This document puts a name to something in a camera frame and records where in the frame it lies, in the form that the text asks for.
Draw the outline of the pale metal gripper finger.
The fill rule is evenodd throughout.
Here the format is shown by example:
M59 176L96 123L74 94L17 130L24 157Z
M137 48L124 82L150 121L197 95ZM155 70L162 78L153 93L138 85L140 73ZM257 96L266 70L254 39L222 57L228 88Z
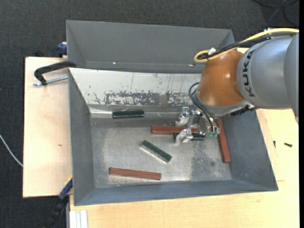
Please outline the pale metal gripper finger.
M190 117L190 108L188 106L183 106L178 119L175 121L175 125L185 126L188 123L189 117Z
M175 136L176 143L188 143L192 140L191 129L183 129Z

